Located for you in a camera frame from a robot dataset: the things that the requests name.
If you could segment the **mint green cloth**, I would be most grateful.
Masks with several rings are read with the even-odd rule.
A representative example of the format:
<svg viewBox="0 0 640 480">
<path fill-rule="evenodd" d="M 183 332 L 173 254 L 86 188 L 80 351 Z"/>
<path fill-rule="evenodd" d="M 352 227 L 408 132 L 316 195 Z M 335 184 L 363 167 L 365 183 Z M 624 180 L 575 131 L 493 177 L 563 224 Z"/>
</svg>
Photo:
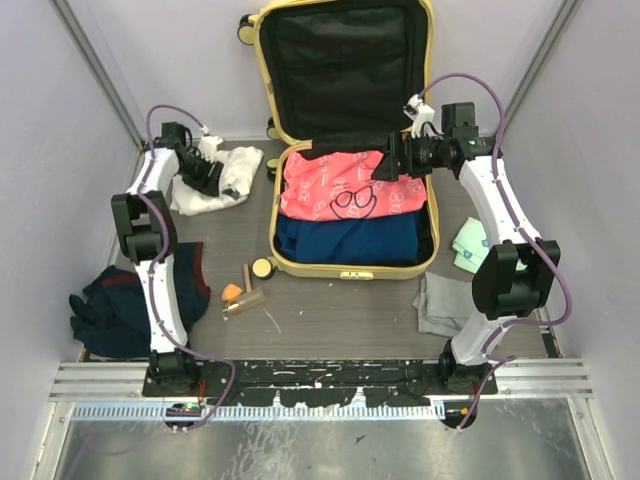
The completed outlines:
<svg viewBox="0 0 640 480">
<path fill-rule="evenodd" d="M 491 249 L 480 220 L 468 217 L 452 241 L 453 264 L 471 274 L 478 272 Z"/>
</svg>

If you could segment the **grey cloth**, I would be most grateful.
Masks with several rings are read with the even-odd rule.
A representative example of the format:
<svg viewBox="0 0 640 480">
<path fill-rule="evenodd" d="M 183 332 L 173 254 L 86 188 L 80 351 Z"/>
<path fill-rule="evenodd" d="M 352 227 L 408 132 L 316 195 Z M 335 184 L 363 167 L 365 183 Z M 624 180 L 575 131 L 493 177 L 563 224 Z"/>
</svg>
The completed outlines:
<svg viewBox="0 0 640 480">
<path fill-rule="evenodd" d="M 458 334 L 467 323 L 474 304 L 471 283 L 426 272 L 412 302 L 418 331 L 445 338 Z"/>
</svg>

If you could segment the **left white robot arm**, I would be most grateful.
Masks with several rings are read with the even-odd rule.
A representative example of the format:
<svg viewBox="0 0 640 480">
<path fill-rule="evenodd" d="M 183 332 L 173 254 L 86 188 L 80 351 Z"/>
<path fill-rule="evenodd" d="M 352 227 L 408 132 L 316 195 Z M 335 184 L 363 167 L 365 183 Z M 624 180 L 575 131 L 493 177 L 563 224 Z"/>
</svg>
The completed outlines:
<svg viewBox="0 0 640 480">
<path fill-rule="evenodd" d="M 166 193 L 176 175 L 204 173 L 205 164 L 195 155 L 190 130 L 165 122 L 161 135 L 144 150 L 131 186 L 111 198 L 119 247 L 141 281 L 148 315 L 147 395 L 173 391 L 188 396 L 202 384 L 196 357 L 187 351 L 188 333 L 179 312 L 174 279 L 178 237 Z"/>
</svg>

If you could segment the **blue garment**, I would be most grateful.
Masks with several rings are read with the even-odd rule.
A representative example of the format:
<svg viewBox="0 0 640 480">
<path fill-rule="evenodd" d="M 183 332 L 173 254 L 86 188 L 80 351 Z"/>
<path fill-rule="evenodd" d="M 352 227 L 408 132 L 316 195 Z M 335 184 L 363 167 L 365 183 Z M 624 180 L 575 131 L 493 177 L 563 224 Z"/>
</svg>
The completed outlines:
<svg viewBox="0 0 640 480">
<path fill-rule="evenodd" d="M 300 264 L 399 267 L 418 259 L 420 227 L 418 212 L 327 222 L 281 215 L 275 243 L 284 258 Z"/>
</svg>

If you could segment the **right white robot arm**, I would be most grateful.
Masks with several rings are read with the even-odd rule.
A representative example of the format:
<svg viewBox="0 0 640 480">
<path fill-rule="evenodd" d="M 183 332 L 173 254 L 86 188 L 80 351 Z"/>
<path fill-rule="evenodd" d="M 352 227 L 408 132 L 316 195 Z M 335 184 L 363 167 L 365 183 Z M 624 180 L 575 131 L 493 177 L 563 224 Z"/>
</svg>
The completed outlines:
<svg viewBox="0 0 640 480">
<path fill-rule="evenodd" d="M 439 133 L 428 134 L 434 110 L 419 96 L 403 108 L 410 131 L 389 136 L 372 177 L 395 182 L 446 168 L 469 194 L 487 235 L 489 252 L 471 283 L 474 308 L 440 354 L 438 381 L 459 394 L 478 388 L 493 364 L 490 355 L 507 331 L 528 320 L 549 296 L 560 248 L 528 221 L 506 175 L 501 136 L 482 137 L 471 102 L 447 104 Z"/>
</svg>

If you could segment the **yellow hard-shell suitcase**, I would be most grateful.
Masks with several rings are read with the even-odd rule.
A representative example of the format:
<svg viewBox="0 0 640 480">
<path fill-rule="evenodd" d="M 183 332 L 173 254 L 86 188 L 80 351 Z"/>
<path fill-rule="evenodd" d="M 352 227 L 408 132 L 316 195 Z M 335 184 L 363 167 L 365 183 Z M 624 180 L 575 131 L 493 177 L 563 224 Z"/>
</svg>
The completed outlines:
<svg viewBox="0 0 640 480">
<path fill-rule="evenodd" d="M 272 1 L 240 19 L 238 39 L 254 46 L 267 90 L 267 134 L 288 146 L 268 163 L 275 183 L 272 268 L 297 277 L 405 280 L 435 259 L 440 233 L 433 190 L 426 193 L 417 257 L 411 261 L 301 263 L 278 237 L 290 154 L 313 158 L 338 149 L 365 151 L 391 132 L 410 131 L 401 108 L 430 80 L 433 20 L 427 1 Z"/>
</svg>

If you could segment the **pink patterned garment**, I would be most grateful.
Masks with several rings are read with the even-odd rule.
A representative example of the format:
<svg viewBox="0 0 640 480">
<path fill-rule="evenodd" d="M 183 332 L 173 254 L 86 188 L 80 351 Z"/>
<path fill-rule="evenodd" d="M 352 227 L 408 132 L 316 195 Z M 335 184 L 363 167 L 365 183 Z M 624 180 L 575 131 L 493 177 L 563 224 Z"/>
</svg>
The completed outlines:
<svg viewBox="0 0 640 480">
<path fill-rule="evenodd" d="M 307 160 L 299 151 L 284 164 L 280 211 L 288 218 L 326 222 L 412 213 L 427 201 L 420 179 L 402 175 L 395 182 L 372 174 L 383 158 L 379 151 L 336 152 Z"/>
</svg>

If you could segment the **white t-shirt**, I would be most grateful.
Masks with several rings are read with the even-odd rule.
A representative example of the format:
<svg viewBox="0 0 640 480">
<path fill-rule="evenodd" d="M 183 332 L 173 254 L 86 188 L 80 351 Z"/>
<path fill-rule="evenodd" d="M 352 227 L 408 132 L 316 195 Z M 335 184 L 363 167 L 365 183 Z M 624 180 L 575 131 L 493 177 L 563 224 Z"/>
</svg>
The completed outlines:
<svg viewBox="0 0 640 480">
<path fill-rule="evenodd" d="M 224 164 L 220 194 L 203 195 L 200 189 L 187 186 L 178 174 L 172 184 L 170 208 L 181 215 L 194 216 L 240 205 L 249 197 L 263 155 L 262 150 L 253 146 L 218 150 L 214 162 Z"/>
</svg>

